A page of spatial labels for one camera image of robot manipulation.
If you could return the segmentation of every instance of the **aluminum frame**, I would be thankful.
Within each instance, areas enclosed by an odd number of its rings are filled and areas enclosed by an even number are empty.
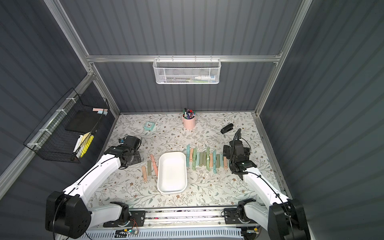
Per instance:
[[[44,0],[44,2],[47,5],[53,17],[55,18],[57,24],[60,26],[67,40],[71,44],[73,50],[75,51],[77,57],[81,61],[83,67],[86,69],[87,72],[90,72],[90,71],[95,72],[98,78],[95,81],[95,85],[97,89],[99,90],[101,96],[108,100],[109,107],[112,114],[115,117],[118,117],[120,114],[120,110],[115,100],[113,99],[111,93],[109,92],[107,86],[105,85],[103,78],[100,76],[96,66],[88,62],[86,58],[89,55],[88,51],[85,48],[83,42],[81,41],[79,35],[77,34],[77,31],[75,30],[74,26],[72,25],[71,20],[66,14],[63,6],[61,5],[60,0]]]
[[[170,207],[130,209],[130,211],[146,211],[145,228],[194,228],[194,227],[250,227],[257,223],[225,224],[225,217],[221,217],[224,208],[237,209],[235,205],[216,207]],[[121,227],[104,228],[99,225],[89,230],[121,229]]]
[[[275,152],[272,149],[271,142],[269,141],[269,138],[266,134],[263,122],[262,122],[260,116],[256,116],[255,114],[253,114],[252,117],[253,117],[253,121],[255,122],[257,131],[260,135],[260,139],[261,139],[263,146],[265,148],[265,152],[268,156],[269,163],[271,164],[272,170],[275,173],[275,177],[276,177],[277,183],[279,184],[280,191],[285,192],[286,195],[290,199],[292,199],[291,192],[288,189],[288,185],[284,179],[284,176],[283,176],[283,173],[281,171],[280,165],[277,161]]]
[[[63,103],[58,107],[58,109],[63,109],[71,99],[78,94],[83,93],[89,84],[93,81],[95,75],[93,72],[88,73],[83,80],[77,85],[74,91],[72,91],[68,98],[63,101]],[[46,121],[46,123],[42,126],[42,129],[46,128],[48,125],[52,123],[52,121],[57,117],[59,111],[55,111],[55,113]],[[32,138],[31,142],[36,142],[40,136],[42,135],[42,131],[38,131],[36,135]],[[35,152],[31,149],[24,147],[23,150],[17,155],[17,157],[12,161],[12,163],[7,167],[7,169],[0,176],[0,200],[8,191],[8,189],[12,186],[12,184],[16,181],[16,179],[20,176],[32,158],[35,156]]]
[[[115,126],[116,126],[116,123],[118,122],[118,120],[119,120],[119,117],[115,118],[115,120],[113,121],[111,130],[110,130],[109,133],[108,133],[107,139],[105,140],[105,143],[104,143],[104,145],[103,145],[103,148],[101,149],[101,152],[100,152],[100,154],[99,154],[99,157],[97,158],[97,161],[99,161],[100,158],[101,158],[101,156],[104,155],[104,151],[105,151],[105,149],[106,149],[106,147],[107,147],[107,145],[108,145],[108,141],[109,141],[109,139],[111,138],[112,132],[113,132],[113,130],[115,129]]]
[[[154,59],[159,59],[159,61],[218,61],[221,62],[260,62],[260,63],[277,63],[280,61],[280,55],[260,55],[260,56],[156,56],[156,55],[90,55],[86,59],[91,63],[111,63],[111,62],[121,62],[121,63],[152,63]]]
[[[228,113],[228,112],[247,112],[255,113],[254,110],[233,110],[233,111],[199,111],[199,113]],[[169,112],[122,112],[120,115],[135,115],[135,114],[180,114],[180,112],[169,111]]]
[[[287,55],[293,45],[293,42],[296,38],[297,33],[299,32],[299,29],[301,27],[301,24],[303,23],[303,20],[305,18],[305,15],[308,12],[308,9],[310,8],[312,3],[312,0],[303,0],[300,4],[299,10],[295,16],[295,20],[293,21],[291,28],[288,32],[287,38],[283,44],[283,47],[281,49],[281,57],[280,61],[275,65],[275,67],[272,69],[271,75],[268,78],[268,81],[264,87],[264,90],[262,92],[262,95],[259,99],[259,102],[257,103],[255,113],[256,115],[260,115],[260,113],[263,110],[263,107],[266,103],[266,100],[271,93],[272,87],[276,82],[277,77],[279,76],[280,70],[287,58]]]

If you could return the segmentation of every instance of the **black mounting plate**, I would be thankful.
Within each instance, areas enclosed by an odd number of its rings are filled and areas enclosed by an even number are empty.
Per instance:
[[[145,220],[145,211],[129,211],[131,218],[135,219],[136,224],[138,227],[144,226],[144,220]],[[103,224],[103,227],[119,227],[118,221],[110,221],[105,222]],[[128,225],[126,225],[124,228],[131,228],[133,226],[134,221],[130,220],[128,222]]]
[[[225,224],[244,224],[244,222],[241,222],[238,217],[237,209],[234,209],[234,208],[224,209],[224,216],[225,216]],[[256,222],[253,220],[246,223],[256,224]]]

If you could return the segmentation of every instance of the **white mesh basket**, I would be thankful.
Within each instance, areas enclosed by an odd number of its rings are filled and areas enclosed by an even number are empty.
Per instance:
[[[217,84],[219,82],[221,62],[195,61],[177,62],[153,61],[156,83],[158,84]]]

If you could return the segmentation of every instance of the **white tray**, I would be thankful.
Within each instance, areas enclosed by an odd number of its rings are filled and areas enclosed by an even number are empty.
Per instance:
[[[187,188],[187,164],[182,152],[167,152],[159,159],[157,189],[162,194],[182,192]]]

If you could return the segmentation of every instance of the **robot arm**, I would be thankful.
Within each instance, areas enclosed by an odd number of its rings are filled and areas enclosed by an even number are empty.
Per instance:
[[[78,194],[78,197],[87,204],[96,189],[120,166],[121,163],[118,157],[112,154],[105,154],[79,180],[64,189],[63,193],[70,196]]]
[[[239,201],[236,214],[241,222],[254,220],[268,230],[271,240],[310,240],[307,220],[302,204],[289,199],[263,177],[256,165],[249,160],[250,148],[244,148],[239,129],[230,146],[224,146],[230,159],[230,170],[244,180],[261,198],[267,208],[255,199]]]
[[[79,180],[64,189],[53,192],[46,202],[45,228],[71,238],[78,238],[89,228],[109,221],[124,226],[129,221],[129,208],[121,202],[100,207],[87,208],[86,205],[96,189],[114,171],[141,162],[138,148],[141,141],[127,136],[128,143],[110,147],[101,159]]]

